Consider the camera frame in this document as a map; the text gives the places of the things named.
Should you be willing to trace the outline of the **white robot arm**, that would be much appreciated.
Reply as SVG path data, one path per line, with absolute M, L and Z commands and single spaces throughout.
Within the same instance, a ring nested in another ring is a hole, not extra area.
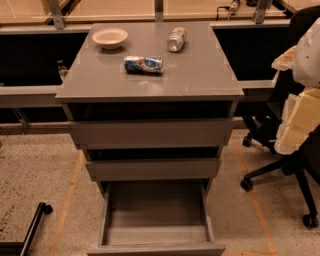
M 289 155 L 320 124 L 320 18 L 272 67 L 278 72 L 291 69 L 293 80 L 304 86 L 297 96 L 290 94 L 286 99 L 274 144 L 277 153 Z

